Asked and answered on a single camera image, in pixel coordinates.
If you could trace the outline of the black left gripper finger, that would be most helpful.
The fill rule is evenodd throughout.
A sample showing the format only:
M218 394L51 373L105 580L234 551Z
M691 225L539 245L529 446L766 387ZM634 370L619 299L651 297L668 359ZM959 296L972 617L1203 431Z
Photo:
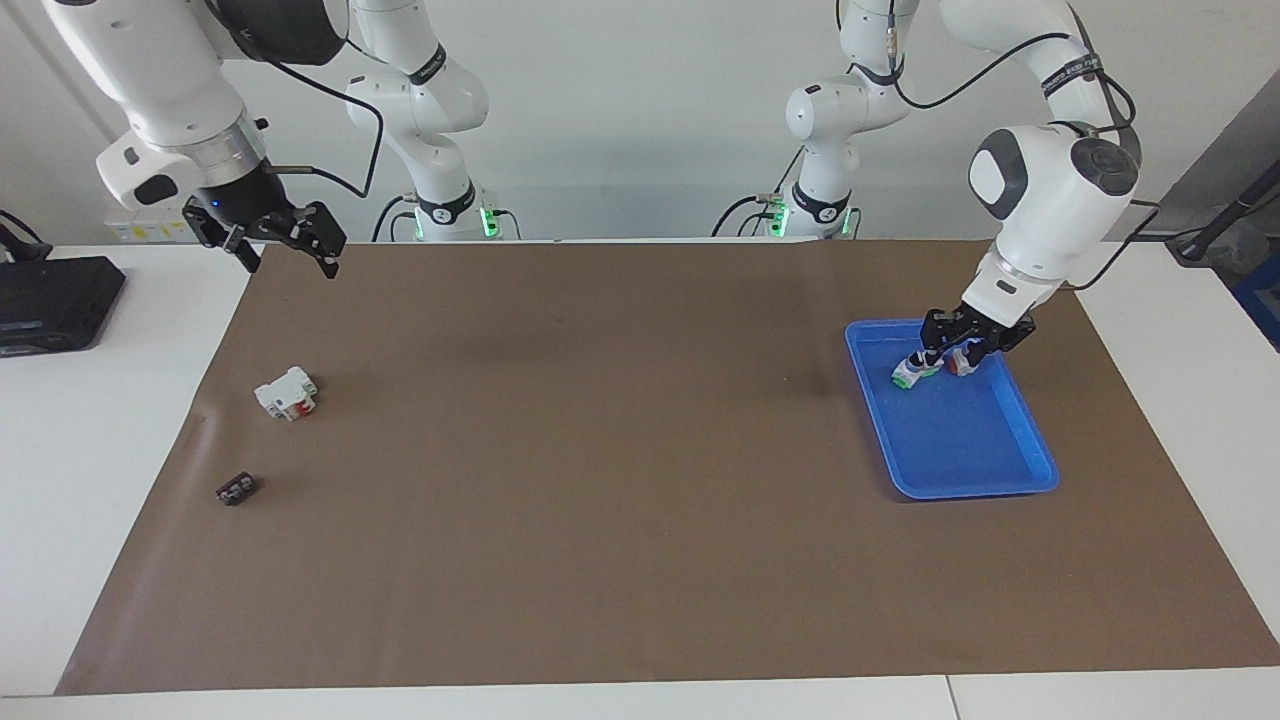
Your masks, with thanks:
M942 361L952 329L954 314L951 311L936 307L925 314L920 329L919 364L922 366L937 366Z
M988 334L980 340L966 342L957 350L957 374L970 375L991 354L1001 350L1001 336Z

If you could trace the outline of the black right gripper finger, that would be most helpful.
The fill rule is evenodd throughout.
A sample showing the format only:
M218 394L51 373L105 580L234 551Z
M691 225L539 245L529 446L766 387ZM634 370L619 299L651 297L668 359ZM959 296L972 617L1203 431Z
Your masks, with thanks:
M293 208L287 218L288 231L283 243L315 260L329 281L335 279L347 234L330 209L324 202L314 201Z
M246 237L244 227L224 227L195 196L186 200L182 217L200 245L232 255L250 274L257 272L261 256Z

